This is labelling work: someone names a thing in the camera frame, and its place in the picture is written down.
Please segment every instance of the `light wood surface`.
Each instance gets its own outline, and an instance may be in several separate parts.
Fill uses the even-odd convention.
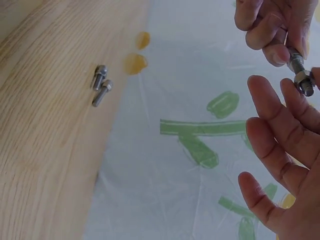
[[[0,0],[1,240],[82,238],[147,12],[148,0]],[[114,88],[94,108],[99,64]]]

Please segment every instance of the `bolt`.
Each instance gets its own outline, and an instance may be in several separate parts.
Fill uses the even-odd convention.
[[[105,65],[99,65],[96,69],[95,69],[95,81],[93,84],[93,90],[94,91],[99,91],[102,84],[104,83],[104,80],[106,79],[108,73],[108,69]]]
[[[294,48],[289,48],[290,53],[290,60],[287,63],[289,69],[295,73],[297,76],[298,74],[305,72],[304,67],[304,58],[302,55]],[[314,94],[314,81],[311,79],[311,76],[305,76],[304,79],[300,81],[296,81],[294,79],[294,83],[298,90],[302,92],[306,97],[311,97]]]
[[[101,103],[102,99],[106,95],[106,93],[110,92],[113,88],[113,82],[111,80],[107,80],[104,85],[100,88],[100,92],[92,101],[92,106],[98,107]]]

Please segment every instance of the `stainless steel screw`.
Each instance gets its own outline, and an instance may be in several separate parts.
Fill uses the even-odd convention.
[[[287,64],[289,69],[296,75],[306,70],[304,67],[304,58],[302,57],[302,55],[294,48],[289,48],[289,52],[290,61]],[[314,94],[314,85],[311,79],[303,80],[298,87],[306,97],[310,97]]]
[[[104,82],[104,80],[106,79],[108,73],[108,69],[105,65],[99,65],[96,69],[95,69],[95,81],[93,84],[93,90],[94,91],[99,91],[102,83]]]
[[[101,87],[100,92],[92,101],[92,106],[98,107],[101,103],[102,99],[106,95],[106,93],[110,92],[113,88],[113,82],[111,80],[107,80],[104,85]]]

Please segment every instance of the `white plastic tablecloth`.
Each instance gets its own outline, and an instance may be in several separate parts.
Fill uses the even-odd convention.
[[[306,68],[320,66],[320,10]],[[251,172],[279,205],[293,197],[252,152],[250,75],[292,78],[245,44],[232,0],[151,1],[147,62],[129,78],[95,186],[85,240],[275,240],[247,209]],[[319,106],[320,93],[309,98]]]

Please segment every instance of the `yellow spot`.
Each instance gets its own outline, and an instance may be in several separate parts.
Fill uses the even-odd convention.
[[[285,196],[285,198],[282,200],[280,206],[284,209],[289,209],[293,206],[295,203],[296,198],[292,194],[288,194]]]
[[[137,49],[142,50],[150,43],[150,33],[146,31],[140,32],[135,39],[135,46]]]
[[[314,16],[315,16],[315,20],[320,23],[320,4],[318,4],[318,6],[315,9],[314,12]]]
[[[123,61],[124,72],[128,75],[136,75],[148,66],[147,59],[137,53],[130,53]]]

